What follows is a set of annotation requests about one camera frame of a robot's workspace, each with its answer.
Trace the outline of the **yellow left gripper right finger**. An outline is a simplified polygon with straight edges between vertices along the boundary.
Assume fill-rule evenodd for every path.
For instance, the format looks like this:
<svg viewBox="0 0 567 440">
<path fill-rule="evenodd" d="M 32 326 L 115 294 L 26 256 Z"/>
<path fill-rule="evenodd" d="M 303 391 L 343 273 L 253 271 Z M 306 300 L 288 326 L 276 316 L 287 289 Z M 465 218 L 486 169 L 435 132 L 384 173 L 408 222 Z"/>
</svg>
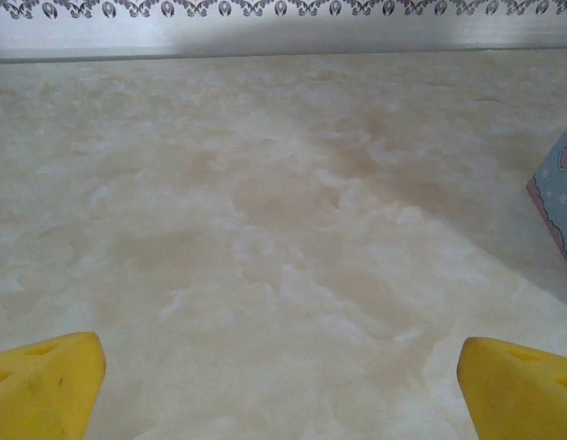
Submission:
<svg viewBox="0 0 567 440">
<path fill-rule="evenodd" d="M 479 440 L 567 440 L 567 357 L 469 337 L 456 373 Z"/>
</svg>

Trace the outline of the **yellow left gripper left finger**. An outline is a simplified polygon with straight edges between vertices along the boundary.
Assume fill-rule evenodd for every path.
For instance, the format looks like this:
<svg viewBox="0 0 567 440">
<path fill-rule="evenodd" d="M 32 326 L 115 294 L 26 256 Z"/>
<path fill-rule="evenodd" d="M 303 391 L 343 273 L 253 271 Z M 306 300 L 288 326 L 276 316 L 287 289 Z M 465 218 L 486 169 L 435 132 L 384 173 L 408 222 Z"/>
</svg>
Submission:
<svg viewBox="0 0 567 440">
<path fill-rule="evenodd" d="M 105 371 L 90 332 L 0 352 L 0 440 L 83 440 Z"/>
</svg>

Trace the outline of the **blue star-patterned box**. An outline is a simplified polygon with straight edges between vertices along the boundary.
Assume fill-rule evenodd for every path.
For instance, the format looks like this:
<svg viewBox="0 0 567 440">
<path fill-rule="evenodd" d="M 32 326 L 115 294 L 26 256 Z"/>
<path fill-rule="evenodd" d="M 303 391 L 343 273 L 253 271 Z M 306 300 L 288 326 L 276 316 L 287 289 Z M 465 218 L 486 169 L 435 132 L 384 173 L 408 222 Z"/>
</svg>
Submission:
<svg viewBox="0 0 567 440">
<path fill-rule="evenodd" d="M 567 129 L 529 179 L 527 191 L 567 262 Z"/>
</svg>

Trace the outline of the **aluminium back frame rail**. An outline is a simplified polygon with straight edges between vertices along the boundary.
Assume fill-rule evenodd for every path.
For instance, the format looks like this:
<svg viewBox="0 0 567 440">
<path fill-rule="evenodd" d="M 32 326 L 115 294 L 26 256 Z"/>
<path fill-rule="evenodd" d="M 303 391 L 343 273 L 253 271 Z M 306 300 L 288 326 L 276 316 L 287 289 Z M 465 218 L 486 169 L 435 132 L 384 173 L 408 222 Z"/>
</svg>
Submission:
<svg viewBox="0 0 567 440">
<path fill-rule="evenodd" d="M 0 61 L 16 62 L 534 48 L 567 48 L 567 16 L 0 15 Z"/>
</svg>

